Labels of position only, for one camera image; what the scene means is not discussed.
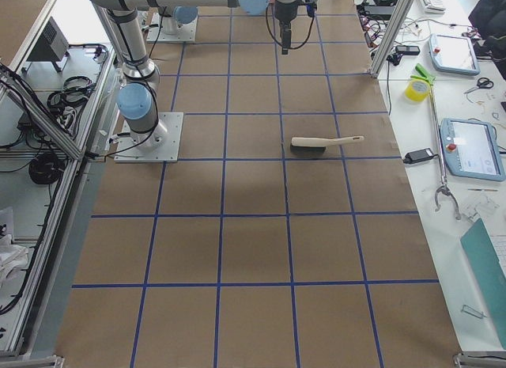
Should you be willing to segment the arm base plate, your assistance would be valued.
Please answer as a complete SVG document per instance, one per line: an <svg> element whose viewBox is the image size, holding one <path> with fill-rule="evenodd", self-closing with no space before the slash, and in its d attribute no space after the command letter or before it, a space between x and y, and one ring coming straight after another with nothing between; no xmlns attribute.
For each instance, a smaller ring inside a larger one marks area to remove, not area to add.
<svg viewBox="0 0 506 368"><path fill-rule="evenodd" d="M113 155L118 163L177 162L183 129L182 112L160 112L157 128L149 139L138 145L142 135L133 133L120 138L119 152Z"/></svg>
<svg viewBox="0 0 506 368"><path fill-rule="evenodd" d="M151 23L149 25L148 35L146 42L153 44L155 41L158 43L194 43L198 18L195 18L189 24L179 24L173 18L164 18L161 22L162 29L159 29L160 16L159 13L154 13Z"/></svg>

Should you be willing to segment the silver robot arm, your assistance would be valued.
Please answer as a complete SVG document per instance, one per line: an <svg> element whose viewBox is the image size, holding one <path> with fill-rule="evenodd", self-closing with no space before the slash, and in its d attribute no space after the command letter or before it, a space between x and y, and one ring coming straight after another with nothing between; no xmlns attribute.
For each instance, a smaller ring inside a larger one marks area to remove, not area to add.
<svg viewBox="0 0 506 368"><path fill-rule="evenodd" d="M159 11L161 31L167 35L175 35L184 25L189 25L198 16L196 6L164 7Z"/></svg>
<svg viewBox="0 0 506 368"><path fill-rule="evenodd" d="M138 8L216 6L235 8L240 6L249 14L259 14L274 2L274 16L279 22L281 53L292 48L291 22L296 18L302 0L89 0L95 7L106 11L103 25L110 26L117 39L116 51L123 57L123 73L131 82L159 82L159 71L149 57L141 27L137 20Z"/></svg>

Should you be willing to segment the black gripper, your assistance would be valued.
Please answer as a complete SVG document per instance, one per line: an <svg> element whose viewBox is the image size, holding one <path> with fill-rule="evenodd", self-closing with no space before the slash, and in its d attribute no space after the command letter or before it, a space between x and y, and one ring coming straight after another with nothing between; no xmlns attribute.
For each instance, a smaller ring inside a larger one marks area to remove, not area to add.
<svg viewBox="0 0 506 368"><path fill-rule="evenodd" d="M287 47L291 47L292 29L290 22L297 16L297 2L275 2L274 16L280 23L281 53L287 54Z"/></svg>

